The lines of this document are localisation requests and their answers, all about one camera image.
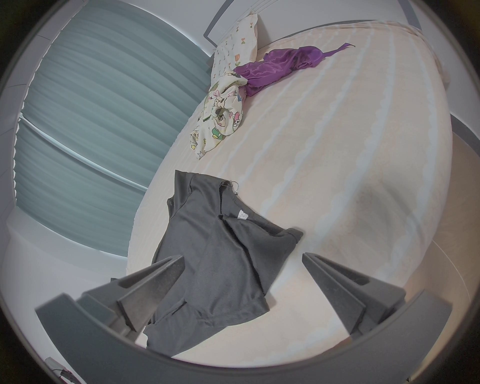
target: curtain fold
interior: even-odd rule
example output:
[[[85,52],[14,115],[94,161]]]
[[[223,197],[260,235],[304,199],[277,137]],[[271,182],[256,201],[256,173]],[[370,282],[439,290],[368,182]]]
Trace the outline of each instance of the curtain fold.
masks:
[[[148,187],[210,85],[208,56],[155,16],[91,0],[43,58],[22,114],[40,131]],[[18,206],[81,244],[126,256],[143,191],[81,163],[22,120]]]

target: purple satin garment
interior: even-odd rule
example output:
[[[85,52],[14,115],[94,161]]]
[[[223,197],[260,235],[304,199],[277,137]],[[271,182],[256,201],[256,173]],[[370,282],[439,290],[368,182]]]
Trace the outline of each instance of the purple satin garment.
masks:
[[[248,80],[244,87],[247,95],[253,96],[267,85],[280,80],[293,71],[316,67],[324,58],[332,56],[348,46],[354,47],[352,44],[345,43],[340,48],[325,53],[312,46],[298,49],[273,49],[265,54],[263,61],[240,65],[234,71]]]

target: floral pillow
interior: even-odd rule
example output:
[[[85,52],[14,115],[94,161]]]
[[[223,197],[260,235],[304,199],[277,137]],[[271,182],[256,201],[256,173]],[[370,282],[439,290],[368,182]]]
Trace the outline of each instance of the floral pillow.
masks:
[[[212,83],[227,71],[257,58],[257,14],[241,19],[218,44],[212,67]]]

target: gray garment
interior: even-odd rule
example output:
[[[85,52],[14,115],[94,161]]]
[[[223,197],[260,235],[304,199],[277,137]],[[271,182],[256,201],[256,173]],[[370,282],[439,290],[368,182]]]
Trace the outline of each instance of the gray garment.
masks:
[[[144,333],[147,348],[173,356],[268,312],[264,296],[303,233],[256,214],[213,176],[175,171],[167,205],[153,263],[183,255],[185,271]]]

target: floor seam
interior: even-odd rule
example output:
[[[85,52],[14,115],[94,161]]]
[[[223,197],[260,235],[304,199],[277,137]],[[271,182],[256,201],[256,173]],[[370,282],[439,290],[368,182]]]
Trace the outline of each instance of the floor seam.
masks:
[[[438,245],[435,240],[432,240],[432,242],[438,247],[439,250],[442,251],[442,253],[443,253],[443,254],[445,255],[445,257],[448,259],[448,261],[452,263],[453,268],[455,268],[455,270],[457,271],[458,275],[459,275],[460,278],[462,279],[463,285],[465,286],[465,290],[467,291],[468,301],[469,301],[469,302],[472,302],[472,300],[471,300],[471,298],[470,298],[470,293],[469,293],[468,288],[467,288],[467,285],[465,284],[465,280],[463,279],[460,271],[457,269],[457,267],[455,266],[455,264],[453,264],[453,261],[450,259],[450,257],[448,257],[448,255],[445,253],[445,251],[442,249],[442,247],[440,247],[440,245]]]

